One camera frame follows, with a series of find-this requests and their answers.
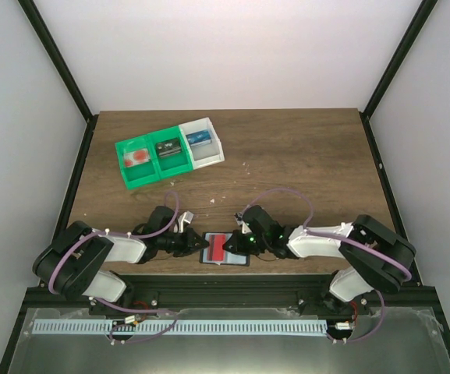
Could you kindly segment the black leather card holder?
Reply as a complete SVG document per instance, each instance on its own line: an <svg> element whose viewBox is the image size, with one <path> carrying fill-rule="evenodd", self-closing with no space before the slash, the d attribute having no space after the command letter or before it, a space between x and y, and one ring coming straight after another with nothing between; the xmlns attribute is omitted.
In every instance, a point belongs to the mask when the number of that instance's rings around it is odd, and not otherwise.
<svg viewBox="0 0 450 374"><path fill-rule="evenodd" d="M204 233L204 238L208 241L210 238L211 234L225 234L226 238L228 240L228 238L231 235L231 232L228 233L217 233L217 232L205 232ZM208 264L208 265L228 265L228 266L249 266L250 265L250 258L249 256L237 256L237 255L233 255L231 253L228 253L225 251L225 258L223 261L221 262L211 262L211 261L207 261L206 257L207 257L207 251L208 248L201 251L200 252L200 259L199 262L201 264Z"/></svg>

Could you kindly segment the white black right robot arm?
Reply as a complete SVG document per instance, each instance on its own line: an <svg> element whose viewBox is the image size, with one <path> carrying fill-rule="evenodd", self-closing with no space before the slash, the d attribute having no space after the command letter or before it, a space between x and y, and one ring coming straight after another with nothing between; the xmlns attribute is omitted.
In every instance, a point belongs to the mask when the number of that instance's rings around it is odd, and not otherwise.
<svg viewBox="0 0 450 374"><path fill-rule="evenodd" d="M236 214L236 220L240 228L225 241L226 252L238 256L269 252L278 259L345 259L348 267L336 271L317 297L333 313L371 291L396 294L413 277L414 246L366 214L332 227L294 227L279 224L255 205Z"/></svg>

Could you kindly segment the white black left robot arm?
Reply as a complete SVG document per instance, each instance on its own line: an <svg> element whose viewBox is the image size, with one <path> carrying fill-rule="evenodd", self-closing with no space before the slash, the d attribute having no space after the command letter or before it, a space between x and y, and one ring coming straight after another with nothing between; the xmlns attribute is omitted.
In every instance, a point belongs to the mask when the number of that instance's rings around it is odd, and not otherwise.
<svg viewBox="0 0 450 374"><path fill-rule="evenodd" d="M105 263L143 264L163 251L177 258L200 252L209 242L190 227L193 215L177 215L167 206L156 206L148 222L131 232L97 230L82 221L73 222L34 261L33 273L48 290L68 301L81 296L118 302L128 284Z"/></svg>

